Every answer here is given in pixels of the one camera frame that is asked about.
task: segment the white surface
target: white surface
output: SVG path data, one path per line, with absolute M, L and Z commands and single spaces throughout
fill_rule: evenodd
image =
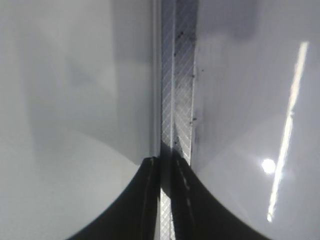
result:
M 319 10 L 316 0 L 199 1 L 192 167 L 275 240 L 320 238 Z
M 152 154 L 152 1 L 2 1 L 0 32 L 0 239 L 62 240 Z

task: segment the glossy white paint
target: glossy white paint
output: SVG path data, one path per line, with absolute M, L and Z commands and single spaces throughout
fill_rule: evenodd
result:
M 151 0 L 0 3 L 0 239 L 62 240 L 153 144 Z
M 316 0 L 199 1 L 192 167 L 275 240 L 320 238 L 319 10 Z

